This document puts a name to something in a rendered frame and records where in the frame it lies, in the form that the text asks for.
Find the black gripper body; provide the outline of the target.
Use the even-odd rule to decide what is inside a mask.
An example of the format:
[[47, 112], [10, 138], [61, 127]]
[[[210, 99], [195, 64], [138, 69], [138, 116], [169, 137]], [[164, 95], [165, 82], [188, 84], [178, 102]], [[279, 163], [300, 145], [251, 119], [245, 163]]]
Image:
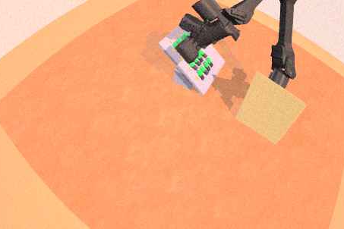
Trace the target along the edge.
[[181, 41], [176, 47], [176, 51], [180, 56], [185, 60], [187, 64], [190, 64], [196, 60], [199, 56], [200, 50], [206, 49], [209, 44], [215, 45], [218, 43], [218, 40], [211, 36], [209, 31], [209, 24], [207, 22], [204, 24], [204, 28], [192, 39]]

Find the pale lilac switch panel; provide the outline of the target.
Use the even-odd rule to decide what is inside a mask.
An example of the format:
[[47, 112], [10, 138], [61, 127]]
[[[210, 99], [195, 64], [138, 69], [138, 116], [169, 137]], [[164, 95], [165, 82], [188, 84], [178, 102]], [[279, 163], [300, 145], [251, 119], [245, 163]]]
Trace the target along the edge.
[[201, 49], [199, 56], [190, 64], [176, 51], [175, 47], [190, 36], [191, 32], [183, 30], [179, 25], [157, 45], [166, 53], [166, 55], [177, 65], [174, 72], [173, 83], [183, 86], [189, 90], [194, 88], [205, 95], [210, 84], [225, 64], [224, 59], [217, 50], [209, 44], [206, 49]]

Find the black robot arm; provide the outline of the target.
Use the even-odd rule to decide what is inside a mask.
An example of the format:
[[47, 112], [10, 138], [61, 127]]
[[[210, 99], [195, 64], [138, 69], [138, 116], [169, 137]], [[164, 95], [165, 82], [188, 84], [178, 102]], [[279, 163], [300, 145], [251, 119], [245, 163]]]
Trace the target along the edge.
[[[193, 32], [195, 37], [204, 24], [215, 20], [209, 24], [211, 36], [217, 40], [231, 36], [235, 41], [240, 36], [240, 30], [234, 25], [248, 24], [254, 15], [254, 9], [263, 0], [242, 0], [230, 8], [221, 8], [215, 0], [200, 0], [192, 5], [192, 8], [204, 20], [196, 18], [191, 14], [185, 14], [181, 19], [179, 26], [187, 31]], [[269, 79], [277, 85], [286, 89], [289, 79], [294, 80], [295, 71], [295, 53], [292, 48], [292, 29], [294, 5], [297, 0], [279, 0], [280, 1], [280, 18], [279, 18], [279, 35], [278, 43], [272, 45], [272, 64]], [[283, 70], [284, 69], [284, 70]]]

